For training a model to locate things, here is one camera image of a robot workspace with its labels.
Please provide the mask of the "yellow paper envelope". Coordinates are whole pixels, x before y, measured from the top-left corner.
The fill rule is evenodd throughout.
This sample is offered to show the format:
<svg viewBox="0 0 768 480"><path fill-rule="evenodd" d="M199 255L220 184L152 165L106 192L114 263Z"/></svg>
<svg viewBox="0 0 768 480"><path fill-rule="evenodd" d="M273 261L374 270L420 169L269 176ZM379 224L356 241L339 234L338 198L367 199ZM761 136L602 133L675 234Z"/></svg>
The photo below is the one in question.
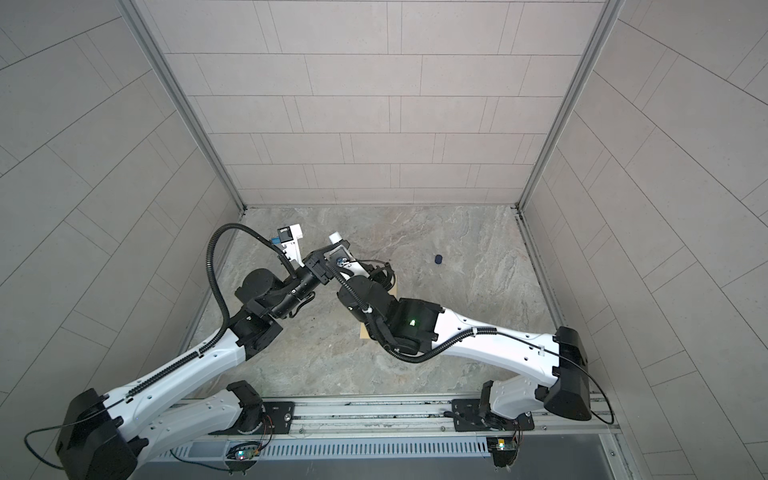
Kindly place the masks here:
<svg viewBox="0 0 768 480"><path fill-rule="evenodd" d="M398 286L394 285L388 293L394 297L398 297ZM368 333L367 327L364 323L360 325L360 332L359 332L359 338L363 340L371 340L371 337Z"/></svg>

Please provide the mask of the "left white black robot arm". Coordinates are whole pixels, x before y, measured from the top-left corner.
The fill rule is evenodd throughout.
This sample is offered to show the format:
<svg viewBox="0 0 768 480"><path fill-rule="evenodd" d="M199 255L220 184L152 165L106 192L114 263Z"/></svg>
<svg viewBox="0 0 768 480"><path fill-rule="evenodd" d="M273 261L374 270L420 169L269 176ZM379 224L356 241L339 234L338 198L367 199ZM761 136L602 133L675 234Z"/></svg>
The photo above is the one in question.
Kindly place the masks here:
<svg viewBox="0 0 768 480"><path fill-rule="evenodd" d="M88 389L69 404L55 446L70 479L128 479L158 455L209 433L276 432L275 417L246 381L190 404L177 403L208 380L251 359L280 334L320 285L343 271L315 251L281 280L249 273L236 290L242 307L201 344L153 372L99 395Z"/></svg>

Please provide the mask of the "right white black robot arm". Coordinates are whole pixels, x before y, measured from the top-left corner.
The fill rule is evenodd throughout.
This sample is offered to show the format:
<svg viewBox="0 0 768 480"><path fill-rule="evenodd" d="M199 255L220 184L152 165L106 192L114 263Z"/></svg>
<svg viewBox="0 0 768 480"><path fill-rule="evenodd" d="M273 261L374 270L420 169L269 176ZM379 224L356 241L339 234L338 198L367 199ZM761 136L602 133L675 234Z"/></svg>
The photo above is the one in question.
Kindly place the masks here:
<svg viewBox="0 0 768 480"><path fill-rule="evenodd" d="M433 302L395 297L382 271L369 265L347 258L332 265L341 280L339 300L392 357L420 364L445 354L515 373L484 384L483 415L514 419L543 408L570 420L591 419L587 357L576 330L535 334L485 324Z"/></svg>

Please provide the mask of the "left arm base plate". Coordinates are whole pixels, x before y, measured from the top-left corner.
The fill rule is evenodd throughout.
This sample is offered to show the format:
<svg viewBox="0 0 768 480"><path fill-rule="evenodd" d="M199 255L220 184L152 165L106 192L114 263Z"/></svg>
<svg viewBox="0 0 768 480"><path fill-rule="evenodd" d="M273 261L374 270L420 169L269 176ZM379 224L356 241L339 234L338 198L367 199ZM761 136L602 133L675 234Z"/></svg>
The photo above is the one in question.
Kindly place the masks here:
<svg viewBox="0 0 768 480"><path fill-rule="evenodd" d="M264 402L258 409L243 411L236 431L241 435L284 435L290 432L294 417L294 402Z"/></svg>

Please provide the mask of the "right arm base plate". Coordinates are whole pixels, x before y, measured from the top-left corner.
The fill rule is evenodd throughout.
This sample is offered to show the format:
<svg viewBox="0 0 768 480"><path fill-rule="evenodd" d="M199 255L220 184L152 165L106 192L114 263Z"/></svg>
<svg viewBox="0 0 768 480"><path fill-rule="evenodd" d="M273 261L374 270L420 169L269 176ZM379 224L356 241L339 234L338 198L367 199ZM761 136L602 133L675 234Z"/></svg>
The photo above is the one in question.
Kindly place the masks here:
<svg viewBox="0 0 768 480"><path fill-rule="evenodd" d="M454 399L443 416L453 421L457 432L527 432L535 429L529 413L520 414L514 419L502 417L490 410L488 401L481 399Z"/></svg>

